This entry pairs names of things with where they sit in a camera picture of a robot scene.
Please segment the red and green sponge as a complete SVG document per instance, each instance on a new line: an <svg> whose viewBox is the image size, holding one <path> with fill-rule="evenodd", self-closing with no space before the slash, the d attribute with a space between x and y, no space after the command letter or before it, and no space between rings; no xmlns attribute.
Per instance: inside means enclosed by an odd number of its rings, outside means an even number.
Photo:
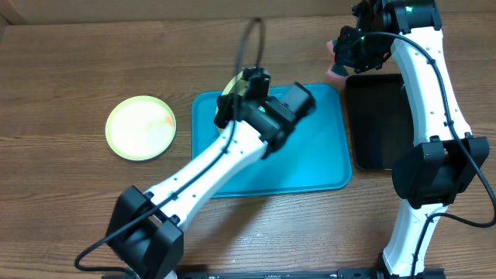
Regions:
<svg viewBox="0 0 496 279"><path fill-rule="evenodd" d="M336 54L334 52L335 44L336 40L330 40L326 43L331 57L331 64L325 75L334 81L345 81L349 77L349 73L343 65L336 63Z"/></svg>

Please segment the yellow-green plate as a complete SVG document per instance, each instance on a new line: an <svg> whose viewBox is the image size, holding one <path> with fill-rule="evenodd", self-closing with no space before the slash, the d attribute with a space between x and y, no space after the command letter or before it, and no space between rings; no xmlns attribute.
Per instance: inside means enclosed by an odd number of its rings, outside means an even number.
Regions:
<svg viewBox="0 0 496 279"><path fill-rule="evenodd" d="M177 121L171 108L149 95L120 102L105 124L105 138L110 149L131 161L159 157L173 143L176 131Z"/></svg>
<svg viewBox="0 0 496 279"><path fill-rule="evenodd" d="M233 96L242 96L246 90L246 80L243 77L244 68L235 75L225 86L222 94L216 99L214 124L219 134L222 134L233 119Z"/></svg>

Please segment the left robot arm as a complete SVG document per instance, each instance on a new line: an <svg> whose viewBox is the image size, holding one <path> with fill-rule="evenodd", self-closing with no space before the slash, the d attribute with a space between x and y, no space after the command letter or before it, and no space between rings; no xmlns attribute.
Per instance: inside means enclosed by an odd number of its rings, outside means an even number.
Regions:
<svg viewBox="0 0 496 279"><path fill-rule="evenodd" d="M201 207L234 175L278 151L315 98L295 82L270 95L270 75L244 68L216 99L219 136L190 163L145 192L134 186L117 199L107 244L129 278L174 277L184 253L184 231Z"/></svg>

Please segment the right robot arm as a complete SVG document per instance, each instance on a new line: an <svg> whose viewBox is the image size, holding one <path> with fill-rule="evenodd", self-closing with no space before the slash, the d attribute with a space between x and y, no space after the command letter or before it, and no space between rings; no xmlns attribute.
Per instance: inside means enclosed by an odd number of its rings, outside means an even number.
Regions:
<svg viewBox="0 0 496 279"><path fill-rule="evenodd" d="M348 78L380 69L394 59L413 120L413 150L392 169L400 198L389 243L372 278L443 278L425 268L425 254L440 219L475 177L489 154L484 137L473 135L456 101L443 53L443 22L433 1L363 0L352 8L355 26L344 26L328 42L328 74Z"/></svg>

